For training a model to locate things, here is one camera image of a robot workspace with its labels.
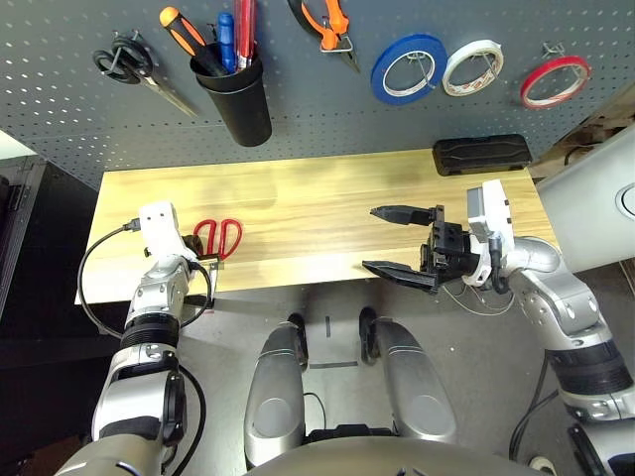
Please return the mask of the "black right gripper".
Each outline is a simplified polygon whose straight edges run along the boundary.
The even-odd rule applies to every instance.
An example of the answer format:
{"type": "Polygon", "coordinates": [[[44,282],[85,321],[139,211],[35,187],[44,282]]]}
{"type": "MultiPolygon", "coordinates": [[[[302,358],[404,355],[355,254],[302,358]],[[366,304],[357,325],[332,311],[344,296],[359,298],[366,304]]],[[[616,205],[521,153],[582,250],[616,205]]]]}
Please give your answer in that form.
{"type": "Polygon", "coordinates": [[[442,206],[421,208],[383,205],[372,208],[370,214],[400,225],[432,224],[429,238],[421,248],[419,270],[390,261],[362,261],[362,267],[373,275],[399,286],[434,295],[441,285],[470,276],[476,271],[479,254],[471,251],[469,233],[463,231],[460,224],[437,221],[444,218],[442,206]]]}

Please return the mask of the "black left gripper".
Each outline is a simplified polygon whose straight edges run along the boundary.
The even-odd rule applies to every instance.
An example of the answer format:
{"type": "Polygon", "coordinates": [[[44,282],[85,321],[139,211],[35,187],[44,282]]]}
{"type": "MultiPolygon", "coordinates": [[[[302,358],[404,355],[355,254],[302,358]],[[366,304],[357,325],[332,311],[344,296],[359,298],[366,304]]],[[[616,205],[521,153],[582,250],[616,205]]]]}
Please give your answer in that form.
{"type": "Polygon", "coordinates": [[[183,240],[185,245],[195,253],[197,260],[209,267],[211,270],[217,271],[220,266],[220,258],[217,253],[204,254],[203,253],[203,244],[202,240],[199,236],[195,234],[190,234],[183,236],[183,240]]]}

